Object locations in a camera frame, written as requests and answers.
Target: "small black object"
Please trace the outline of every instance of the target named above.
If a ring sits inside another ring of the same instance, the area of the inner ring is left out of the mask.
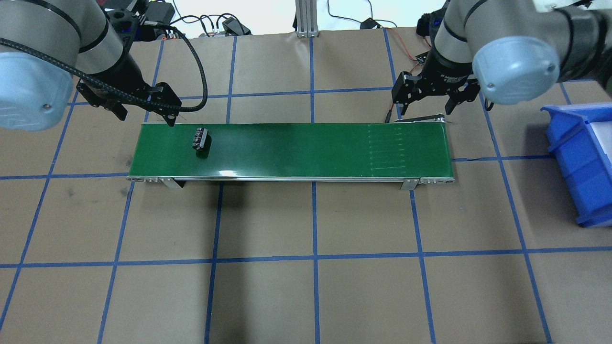
[[[251,30],[235,18],[227,18],[223,21],[222,25],[226,36],[246,36],[251,34]]]
[[[144,11],[144,15],[141,16],[140,21],[156,21],[158,23],[170,24],[174,17],[174,7],[172,4],[167,2],[151,1]],[[157,39],[157,37],[165,35],[165,30],[160,28],[153,28],[152,26],[142,25],[136,36],[137,41],[151,42]]]
[[[361,22],[359,29],[369,30],[369,29],[380,29],[381,27],[382,26],[379,23],[377,23],[374,19],[367,18],[366,20]]]
[[[431,18],[431,14],[426,13],[421,16],[419,21],[417,22],[417,35],[419,36],[429,36],[429,21]]]
[[[208,130],[204,128],[197,128],[195,135],[193,136],[192,148],[198,152],[205,150],[204,144],[206,143],[206,137],[208,136]]]
[[[417,59],[417,62],[419,63],[419,65],[424,65],[425,64],[425,60],[427,59],[427,54],[429,54],[429,51],[426,51],[422,54],[418,54],[417,56],[415,56],[415,58]]]
[[[387,111],[387,116],[384,118],[385,123],[389,123],[391,121],[391,113],[393,112],[393,108],[390,108]]]

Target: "blue tape line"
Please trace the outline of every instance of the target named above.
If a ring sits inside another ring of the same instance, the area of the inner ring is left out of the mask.
[[[315,343],[321,343],[321,322],[319,314],[319,242],[316,213],[316,182],[312,182],[312,253],[313,253],[313,284],[315,296]]]
[[[60,263],[24,263],[23,268],[30,267],[83,267],[83,266],[113,266],[112,261],[76,261]]]
[[[338,259],[374,259],[374,258],[417,258],[418,252],[395,252],[395,253],[353,253],[343,255],[318,255],[319,260]]]
[[[115,250],[115,257],[113,261],[113,270],[111,271],[111,279],[108,282],[108,291],[106,292],[106,301],[104,302],[104,310],[102,311],[102,320],[100,322],[100,330],[98,331],[97,344],[102,344],[102,337],[104,336],[104,328],[106,327],[106,317],[108,316],[108,307],[111,304],[111,296],[113,295],[113,287],[115,276],[117,275],[117,266],[119,262],[119,255],[121,254],[121,247],[123,245],[123,236],[125,234],[125,225],[127,224],[127,217],[130,212],[130,204],[132,203],[132,194],[134,193],[134,182],[130,183],[130,190],[127,192],[125,199],[125,209],[123,210],[123,219],[121,220],[121,229],[119,230],[119,238],[117,239],[117,249]]]
[[[124,177],[127,176],[126,172],[118,173],[85,173],[85,174],[52,174],[52,175],[39,175],[39,176],[0,176],[0,181],[9,181],[16,179],[64,179],[64,178],[109,178],[109,177]]]
[[[419,264],[421,279],[423,280],[423,294],[425,297],[425,309],[427,310],[427,323],[429,324],[429,336],[432,344],[436,344],[436,330],[433,325],[433,313],[431,311],[431,299],[429,295],[429,284],[427,283],[427,270],[425,268],[425,255],[423,253],[423,243],[420,237],[419,216],[417,213],[417,201],[414,191],[410,190],[410,205],[412,206],[412,220],[414,222],[414,234],[417,239],[417,249],[419,251]]]
[[[314,259],[311,255],[304,256],[268,256],[268,257],[242,257],[242,258],[217,258],[217,264],[228,263],[254,263],[258,261],[303,261]]]
[[[14,179],[45,179],[47,176],[4,176],[0,177],[0,181],[11,181]]]
[[[310,94],[310,91],[286,91],[286,92],[264,92],[264,93],[240,93],[233,94],[232,97],[267,97],[270,95],[295,95]]]
[[[127,177],[127,172],[118,173],[85,173],[85,174],[52,174],[51,179],[62,178],[112,178],[112,177]]]
[[[587,247],[550,247],[544,249],[527,249],[529,254],[535,253],[576,253],[576,252],[608,252],[612,246],[587,246]],[[522,255],[523,250],[473,250],[473,251],[432,251],[423,252],[425,257],[440,256],[490,256],[490,255]],[[317,255],[317,260],[355,260],[376,258],[418,258],[418,252],[392,252],[392,253],[349,253],[334,255]],[[314,260],[314,255],[300,256],[267,256],[267,257],[244,257],[244,258],[217,258],[217,264],[252,263],[262,261],[308,261]],[[178,259],[178,260],[137,260],[137,261],[79,261],[79,262],[57,262],[57,263],[23,263],[23,269],[32,267],[78,267],[78,266],[148,266],[148,265],[182,265],[182,264],[210,264],[212,259]],[[0,269],[14,269],[20,264],[0,264]]]
[[[153,82],[151,83],[151,86],[155,86],[155,84],[157,83],[157,74],[159,74],[159,65],[162,63],[163,44],[165,42],[166,42],[165,40],[162,40],[162,42],[159,45],[159,53],[157,54],[157,63],[155,65],[155,72],[153,73]],[[147,122],[148,120],[149,120],[149,112],[147,111],[144,113],[144,121]]]
[[[391,66],[391,84],[395,84],[395,64],[393,63],[393,55],[391,54],[391,44],[389,44],[389,34],[387,33],[386,28],[382,29],[382,33],[384,34],[384,42],[387,45],[387,55],[389,57],[389,65]],[[397,110],[397,119],[401,119],[400,106],[396,105],[395,108]]]
[[[578,80],[567,80],[563,81],[564,83],[588,83],[590,81],[595,81],[593,79],[578,79]]]
[[[612,251],[612,246],[595,247],[556,247],[550,249],[527,249],[529,253],[567,253],[567,252],[605,252]]]
[[[234,68],[236,66],[236,45],[238,43],[238,36],[234,36],[234,45],[231,51],[231,67],[229,69],[229,89],[228,89],[228,109],[225,114],[225,123],[230,122],[231,116],[231,99],[233,97],[232,92],[234,88]]]
[[[224,182],[219,183],[219,196],[217,200],[217,219],[215,221],[215,239],[212,244],[211,279],[208,284],[208,302],[206,306],[206,325],[204,328],[204,344],[210,342],[211,321],[212,321],[212,300],[215,288],[215,276],[217,273],[217,254],[219,249],[219,234],[221,229],[221,210],[223,206],[223,186]]]
[[[540,313],[540,320],[542,322],[542,328],[544,330],[544,334],[546,336],[547,342],[552,343],[553,341],[550,335],[550,330],[548,328],[546,314],[544,314],[544,307],[542,306],[542,300],[540,298],[540,292],[537,287],[536,277],[534,275],[534,271],[531,266],[531,259],[529,258],[529,252],[527,251],[527,245],[525,244],[525,238],[523,236],[523,229],[521,227],[521,223],[518,218],[517,207],[514,203],[514,198],[512,196],[512,190],[510,189],[510,183],[508,182],[508,175],[506,174],[506,168],[504,168],[504,162],[499,152],[499,146],[498,146],[497,138],[495,137],[495,131],[493,130],[493,124],[491,123],[491,118],[489,117],[489,112],[487,111],[487,106],[485,104],[485,99],[482,95],[482,92],[479,94],[479,96],[480,96],[480,103],[482,105],[482,109],[485,113],[485,118],[487,120],[487,126],[489,128],[489,132],[491,133],[491,139],[493,140],[493,146],[495,147],[495,154],[498,156],[498,159],[499,159],[499,169],[501,170],[502,178],[504,180],[506,194],[508,195],[508,201],[510,202],[512,216],[514,217],[514,223],[516,224],[516,227],[517,227],[518,239],[521,242],[521,249],[523,251],[523,256],[525,258],[525,264],[527,266],[527,272],[529,274],[529,279],[531,281],[531,287],[533,289],[535,303],[537,305],[538,312]]]
[[[77,100],[77,97],[78,97],[78,91],[75,91],[75,94],[72,98],[73,103]],[[2,315],[0,316],[0,331],[2,331],[4,320],[6,319],[6,314],[9,311],[10,301],[13,299],[13,293],[15,292],[15,287],[17,286],[17,280],[19,279],[19,275],[21,274],[23,263],[26,260],[26,254],[28,253],[28,248],[30,246],[30,242],[32,241],[32,236],[34,235],[34,228],[36,228],[36,223],[38,222],[40,208],[42,207],[42,204],[45,200],[45,195],[47,194],[47,189],[49,188],[49,182],[51,181],[50,176],[53,174],[55,163],[58,161],[59,151],[62,149],[62,143],[64,142],[64,137],[66,136],[66,130],[68,129],[68,124],[70,123],[70,117],[72,117],[73,110],[74,110],[74,105],[70,106],[70,110],[68,111],[68,115],[66,116],[66,120],[64,121],[64,127],[62,129],[62,133],[59,136],[58,146],[55,149],[55,154],[53,154],[53,160],[51,161],[51,166],[49,167],[49,172],[47,173],[47,178],[45,180],[45,186],[43,187],[42,192],[40,194],[40,200],[36,207],[36,211],[34,212],[34,218],[32,219],[32,224],[30,225],[28,236],[26,237],[26,243],[23,247],[23,251],[21,251],[21,258],[19,260],[19,264],[17,265],[17,270],[15,271],[13,282],[10,285],[9,294],[6,297],[6,302],[4,303]]]
[[[567,90],[565,89],[565,85],[563,83],[559,83],[559,86],[561,87],[561,91],[563,92],[563,96],[565,97],[565,101],[571,105],[572,104],[572,100],[570,99],[570,96],[567,94]]]
[[[313,38],[308,39],[310,48],[310,122],[315,122],[315,49]]]
[[[347,93],[347,92],[373,92],[373,91],[389,91],[393,87],[382,86],[382,87],[369,87],[369,88],[338,88],[338,89],[315,89],[315,90],[304,90],[304,91],[286,91],[286,92],[263,92],[263,93],[238,93],[232,94],[232,98],[240,97],[267,97],[270,95],[296,95],[296,94],[310,94],[314,92],[319,93]],[[217,94],[209,95],[209,98],[228,98],[229,94]],[[179,97],[181,100],[187,99],[202,99],[201,95],[191,95],[188,97]]]
[[[453,162],[470,162],[470,161],[497,161],[496,157],[482,157],[482,158],[453,158],[451,159]]]
[[[448,256],[495,256],[495,255],[521,255],[523,250],[483,250],[483,251],[444,251],[425,252],[426,257],[448,257]]]
[[[554,155],[551,154],[547,154],[547,155],[514,155],[514,156],[508,156],[508,157],[482,157],[482,158],[474,158],[474,159],[469,159],[469,158],[453,158],[452,161],[453,162],[470,162],[470,161],[497,161],[497,160],[540,160],[540,159],[554,159]]]
[[[368,88],[339,88],[339,89],[315,89],[315,94],[318,93],[344,93],[344,92],[371,92],[371,91],[389,91],[393,87],[368,87]]]
[[[554,159],[554,155],[521,155],[513,157],[501,157],[501,160],[540,160],[540,159]]]

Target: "conveyor belt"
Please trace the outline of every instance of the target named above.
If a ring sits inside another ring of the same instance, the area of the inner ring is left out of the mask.
[[[208,129],[205,152],[192,149]],[[131,181],[454,181],[444,123],[144,123]]]

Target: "electrical wire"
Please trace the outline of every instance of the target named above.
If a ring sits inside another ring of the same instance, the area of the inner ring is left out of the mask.
[[[329,14],[330,17],[334,17],[334,18],[338,18],[338,19],[344,19],[344,20],[351,20],[351,21],[354,21],[355,23],[361,24],[361,21],[359,21],[357,19],[342,17],[342,16],[339,16],[339,15],[333,15],[332,12],[329,10],[329,0],[327,0],[327,14]]]
[[[32,49],[26,45],[23,45],[23,44],[20,44],[20,43],[17,43],[17,42],[14,42],[12,40],[8,40],[2,37],[0,37],[0,45],[4,45],[6,47],[22,51],[24,53],[37,57],[43,61],[49,62],[50,64],[53,64],[56,67],[59,67],[65,70],[66,72],[78,78],[81,78],[84,81],[87,81],[88,83],[102,89],[103,91],[112,93],[116,95],[117,97],[120,97],[122,100],[126,100],[134,105],[138,105],[139,107],[155,107],[159,109],[160,111],[166,109],[166,110],[173,110],[173,111],[180,111],[180,112],[196,112],[196,111],[201,110],[202,108],[204,108],[204,106],[206,105],[206,101],[208,100],[208,86],[206,84],[206,76],[204,74],[204,67],[202,66],[202,62],[200,61],[200,58],[198,57],[198,53],[195,51],[193,45],[189,42],[189,39],[187,39],[187,37],[174,26],[158,24],[156,25],[156,27],[171,30],[171,31],[174,31],[176,34],[178,34],[179,37],[183,41],[185,41],[185,43],[189,47],[189,50],[192,52],[193,57],[195,58],[196,64],[198,65],[198,69],[200,70],[200,76],[202,78],[203,91],[202,91],[202,101],[200,101],[200,103],[194,107],[182,107],[178,105],[169,105],[169,104],[164,104],[164,103],[151,102],[150,100],[146,100],[146,99],[141,99],[125,91],[122,91],[118,88],[115,88],[114,86],[111,86],[108,83],[98,78],[94,78],[91,75],[72,67],[71,65],[68,65],[56,58],[53,58],[36,49]]]
[[[417,61],[417,59],[415,59],[411,54],[410,51],[408,51],[408,48],[406,48],[406,44],[404,43],[404,40],[401,39],[401,36],[399,33],[397,33],[397,31],[393,28],[387,28],[388,30],[391,30],[391,32],[393,32],[395,35],[397,35],[397,38],[400,39],[401,45],[404,47],[404,50],[406,51],[406,54],[408,54],[408,57],[413,60],[413,61]]]
[[[221,17],[225,18],[225,16],[234,17],[234,19],[238,22],[238,25],[240,26],[240,30],[242,30],[242,35],[246,34],[244,32],[244,26],[242,26],[242,23],[240,22],[240,20],[238,20],[238,17],[233,15],[232,13],[224,13],[224,14],[219,15],[219,17],[217,18],[217,29],[219,29],[219,20],[221,19]]]
[[[408,73],[412,74],[412,72],[414,72],[414,70],[415,70],[415,69],[416,69],[418,66],[420,66],[420,64],[416,64],[416,65],[415,65],[415,66],[414,66],[414,67],[413,67],[413,68],[410,70],[410,72],[408,72]]]
[[[184,17],[180,17],[180,18],[178,18],[177,20],[171,21],[171,22],[170,22],[170,25],[172,25],[172,24],[176,24],[176,23],[178,23],[178,22],[179,22],[179,21],[181,21],[181,20],[182,20],[182,21],[183,21],[185,24],[193,24],[193,23],[197,23],[197,22],[199,22],[199,23],[200,23],[200,25],[202,26],[202,30],[204,30],[204,33],[206,34],[206,37],[210,37],[211,35],[209,35],[209,34],[208,34],[208,30],[206,30],[206,25],[205,25],[205,24],[204,24],[204,22],[202,21],[202,18],[203,18],[203,17],[204,17],[204,15],[202,15],[202,16],[200,16],[200,17],[194,16],[194,15],[186,15],[186,16],[184,16]],[[186,18],[196,18],[197,20],[194,20],[194,21],[185,21],[185,19],[186,19]],[[209,20],[211,21],[211,27],[214,29],[215,27],[212,25],[212,19],[210,19],[210,18],[209,18]]]
[[[485,110],[487,110],[487,111],[493,110],[493,106],[494,105],[495,105],[495,103],[489,102],[489,100],[485,98]]]
[[[386,21],[387,23],[391,23],[393,24],[393,26],[395,26],[396,28],[398,27],[397,24],[395,24],[395,22],[390,21],[390,20],[384,20],[384,19],[374,19],[374,21]]]
[[[179,15],[179,19],[180,19],[180,20],[182,20],[182,21],[183,21],[183,23],[190,24],[190,23],[186,22],[186,21],[183,19],[183,16],[182,16],[182,15],[181,15],[181,13],[179,12],[179,7],[176,5],[176,2],[174,2],[174,0],[172,0],[172,5],[174,6],[174,9],[176,10],[176,14],[178,14],[178,15]]]
[[[374,10],[372,9],[372,3],[370,0],[366,0],[370,4],[370,18],[374,18]]]

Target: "blue plastic bin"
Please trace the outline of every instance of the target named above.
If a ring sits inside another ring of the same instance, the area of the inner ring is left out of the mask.
[[[612,226],[612,163],[592,124],[612,121],[612,103],[546,106],[548,151],[557,158],[585,227]]]

